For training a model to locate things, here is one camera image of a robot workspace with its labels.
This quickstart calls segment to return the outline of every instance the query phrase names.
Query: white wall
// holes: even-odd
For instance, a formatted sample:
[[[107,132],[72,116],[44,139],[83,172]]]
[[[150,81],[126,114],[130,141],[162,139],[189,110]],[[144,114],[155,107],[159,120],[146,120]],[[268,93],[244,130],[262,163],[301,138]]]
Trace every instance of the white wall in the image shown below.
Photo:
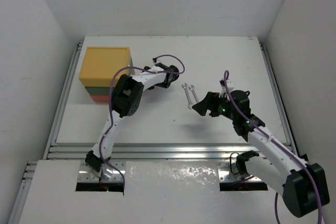
[[[336,220],[336,0],[286,0],[267,48],[301,153],[323,166]]]
[[[72,41],[85,35],[258,36],[283,0],[45,0]]]
[[[44,0],[0,0],[0,223],[43,156],[71,51]]]

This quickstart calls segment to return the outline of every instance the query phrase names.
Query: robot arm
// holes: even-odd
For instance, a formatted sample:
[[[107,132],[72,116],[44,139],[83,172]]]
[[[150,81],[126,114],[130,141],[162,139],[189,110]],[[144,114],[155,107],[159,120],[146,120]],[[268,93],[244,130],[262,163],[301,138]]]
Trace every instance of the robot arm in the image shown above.
[[[178,73],[178,68],[173,65],[167,67],[162,63],[157,63],[154,67],[145,67],[145,69],[156,73],[142,72],[135,76],[127,76],[126,74],[123,74],[113,89],[113,127],[107,134],[105,134],[107,129],[111,126],[112,118],[109,114],[98,140],[85,159],[86,164],[97,174],[100,173],[100,168],[103,163],[99,152],[100,140],[102,139],[103,134],[105,134],[105,136],[104,141],[101,144],[101,152],[103,159],[109,159],[111,157],[116,136],[124,123],[123,118],[124,116],[132,116],[138,110],[142,92],[146,89],[153,89],[155,86],[168,88],[170,84],[179,77],[178,74],[161,72],[170,71]]]
[[[271,134],[265,123],[251,114],[248,98],[250,92],[233,91],[233,84],[229,80],[226,80],[225,83],[222,79],[220,83],[223,89],[221,93],[208,92],[206,97],[192,108],[202,116],[206,114],[207,110],[210,110],[209,115],[212,117],[223,115],[231,119],[236,133],[261,152],[259,154],[249,151],[237,156],[235,167],[233,167],[238,174],[236,178],[246,178],[249,175],[257,176],[282,196],[285,205],[294,216],[302,217],[317,209],[318,198],[306,171],[297,163],[299,162],[312,176],[322,206],[328,204],[330,198],[323,168],[318,164],[310,165],[299,157],[287,155],[284,152],[287,150],[286,147]],[[229,100],[228,92],[243,115],[249,118],[249,121],[238,113]],[[255,125],[266,134],[257,130]]]

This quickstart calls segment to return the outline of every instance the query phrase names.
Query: yellow box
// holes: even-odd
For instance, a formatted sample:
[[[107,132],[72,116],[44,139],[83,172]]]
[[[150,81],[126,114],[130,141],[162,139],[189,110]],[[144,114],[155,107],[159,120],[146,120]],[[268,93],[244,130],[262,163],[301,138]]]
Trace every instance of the yellow box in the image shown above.
[[[85,87],[109,87],[114,74],[127,67],[131,61],[129,47],[88,47],[79,74],[79,80]],[[124,70],[118,74],[116,83]]]

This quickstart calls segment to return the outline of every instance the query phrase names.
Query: open-end wrench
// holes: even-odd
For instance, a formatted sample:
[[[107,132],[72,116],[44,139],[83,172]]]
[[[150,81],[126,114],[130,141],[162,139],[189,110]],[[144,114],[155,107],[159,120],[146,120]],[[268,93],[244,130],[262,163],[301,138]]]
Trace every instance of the open-end wrench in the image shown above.
[[[199,103],[200,101],[199,101],[199,99],[198,99],[198,97],[197,97],[197,95],[196,95],[196,92],[195,92],[195,87],[194,87],[194,85],[190,85],[188,88],[189,88],[189,89],[190,89],[190,91],[193,93],[193,95],[194,95],[194,98],[195,98],[195,100],[196,100],[196,103]]]
[[[182,84],[182,88],[184,89],[185,94],[186,94],[187,99],[188,99],[188,108],[192,109],[193,103],[191,102],[191,99],[190,99],[190,96],[189,96],[188,84],[187,83]]]

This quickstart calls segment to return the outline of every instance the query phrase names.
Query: cable clip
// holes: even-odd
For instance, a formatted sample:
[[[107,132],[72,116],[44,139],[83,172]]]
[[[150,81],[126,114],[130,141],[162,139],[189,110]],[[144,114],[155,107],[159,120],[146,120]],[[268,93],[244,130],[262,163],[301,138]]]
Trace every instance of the cable clip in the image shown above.
[[[154,63],[154,65],[155,65],[155,64],[157,64],[157,63],[161,63],[161,61],[158,60],[158,59],[156,59],[156,58],[153,58],[153,63]]]
[[[271,142],[273,139],[275,139],[275,137],[273,135],[270,135],[268,141]]]

